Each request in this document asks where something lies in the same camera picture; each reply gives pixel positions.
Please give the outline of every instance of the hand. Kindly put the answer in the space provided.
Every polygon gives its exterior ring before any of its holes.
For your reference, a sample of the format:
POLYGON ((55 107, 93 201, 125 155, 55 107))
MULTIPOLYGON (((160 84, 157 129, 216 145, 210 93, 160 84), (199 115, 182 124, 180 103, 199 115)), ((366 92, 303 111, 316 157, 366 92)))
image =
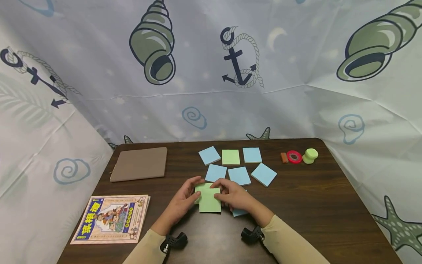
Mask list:
POLYGON ((228 204, 230 211, 233 208, 247 211, 261 228, 266 227, 274 216, 271 210, 235 182, 220 178, 210 188, 220 188, 221 193, 214 194, 215 199, 228 204))
POLYGON ((151 226, 151 230, 162 236, 167 235, 171 227, 182 219, 195 200, 201 196, 201 192, 193 192, 195 186, 204 182, 205 180, 201 176, 196 176, 185 181, 161 216, 151 226))
POLYGON ((255 201, 255 198, 242 186, 227 179, 218 179, 210 188, 220 188, 221 193, 214 194, 214 198, 220 200, 223 206, 227 204, 230 211, 233 211, 233 208, 237 208, 249 212, 251 205, 255 201))

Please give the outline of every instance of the book cover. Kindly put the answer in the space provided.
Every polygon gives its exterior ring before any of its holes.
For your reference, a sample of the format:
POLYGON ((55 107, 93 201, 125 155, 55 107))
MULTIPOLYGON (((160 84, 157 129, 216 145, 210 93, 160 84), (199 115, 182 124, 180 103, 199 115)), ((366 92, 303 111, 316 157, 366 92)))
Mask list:
POLYGON ((150 197, 91 196, 70 244, 137 243, 150 197))

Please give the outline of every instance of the stack of sticky notes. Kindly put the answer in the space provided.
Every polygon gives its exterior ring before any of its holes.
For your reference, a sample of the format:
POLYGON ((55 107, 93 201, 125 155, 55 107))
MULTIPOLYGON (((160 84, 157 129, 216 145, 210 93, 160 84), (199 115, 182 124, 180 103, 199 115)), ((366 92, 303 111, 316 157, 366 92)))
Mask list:
POLYGON ((261 163, 261 152, 258 147, 244 147, 243 158, 245 163, 261 163))
POLYGON ((239 150, 223 150, 223 165, 240 165, 239 150))
POLYGON ((241 215, 247 215, 248 212, 242 209, 233 209, 232 211, 233 217, 241 216, 241 215))
POLYGON ((203 183, 195 187, 195 192, 201 191, 201 197, 195 201, 199 203, 199 212, 221 212, 221 202, 214 198, 220 193, 220 188, 210 188, 212 183, 203 183))
POLYGON ((263 163, 258 165, 258 167, 251 173, 251 176, 254 177, 258 182, 262 183, 262 185, 264 185, 265 187, 268 187, 270 185, 276 175, 277 172, 268 168, 263 163))
POLYGON ((221 160, 220 155, 214 147, 209 147, 208 149, 201 150, 199 152, 199 156, 201 156, 201 159, 204 162, 205 166, 221 160))
MULTIPOLYGON (((212 183, 203 183, 203 184, 199 184, 198 186, 195 187, 195 192, 200 191, 201 194, 203 193, 204 189, 209 189, 211 187, 212 183)), ((196 199, 195 204, 199 204, 201 197, 199 197, 198 199, 196 199)))
POLYGON ((210 164, 208 166, 208 171, 207 171, 207 175, 205 176, 205 180, 207 182, 215 182, 219 178, 225 178, 226 172, 227 172, 226 167, 210 164))
POLYGON ((251 178, 249 178, 246 167, 240 167, 235 169, 229 169, 229 178, 231 181, 236 182, 240 186, 251 184, 251 178))

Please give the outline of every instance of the beige sleeve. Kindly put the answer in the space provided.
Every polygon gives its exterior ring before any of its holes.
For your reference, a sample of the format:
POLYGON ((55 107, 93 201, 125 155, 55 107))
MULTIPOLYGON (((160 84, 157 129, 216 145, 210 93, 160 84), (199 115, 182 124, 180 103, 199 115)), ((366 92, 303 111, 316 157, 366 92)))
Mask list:
POLYGON ((161 252, 160 246, 164 240, 165 237, 160 236, 151 229, 148 230, 123 264, 162 264, 166 254, 161 252))
POLYGON ((330 264, 308 241, 276 215, 261 231, 265 236, 265 247, 279 263, 330 264))

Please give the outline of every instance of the wooden table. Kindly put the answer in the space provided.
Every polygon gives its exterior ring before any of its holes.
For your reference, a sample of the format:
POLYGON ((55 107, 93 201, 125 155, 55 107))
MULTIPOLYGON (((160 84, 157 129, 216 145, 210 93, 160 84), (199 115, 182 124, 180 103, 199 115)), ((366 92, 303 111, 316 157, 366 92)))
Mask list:
MULTIPOLYGON (((149 194, 151 201, 143 237, 186 179, 197 175, 205 177, 208 167, 198 152, 210 146, 215 146, 220 155, 222 149, 239 149, 241 153, 243 147, 259 147, 263 163, 278 174, 268 188, 251 177, 252 184, 246 189, 307 239, 331 264, 401 263, 319 139, 123 144, 116 148, 93 195, 149 194), (110 172, 121 151, 154 147, 168 148, 164 178, 110 183, 110 172), (280 152, 304 153, 311 147, 319 152, 312 165, 283 164, 280 160, 280 152)), ((251 173, 257 163, 245 164, 241 154, 241 166, 246 166, 251 173)), ((243 228, 252 230, 256 225, 249 215, 233 218, 227 209, 221 214, 200 214, 198 210, 195 206, 174 228, 174 236, 184 232, 189 242, 183 250, 171 251, 168 264, 277 263, 260 243, 246 245, 241 241, 243 228)), ((135 244, 68 244, 58 263, 121 264, 134 247, 135 244)))

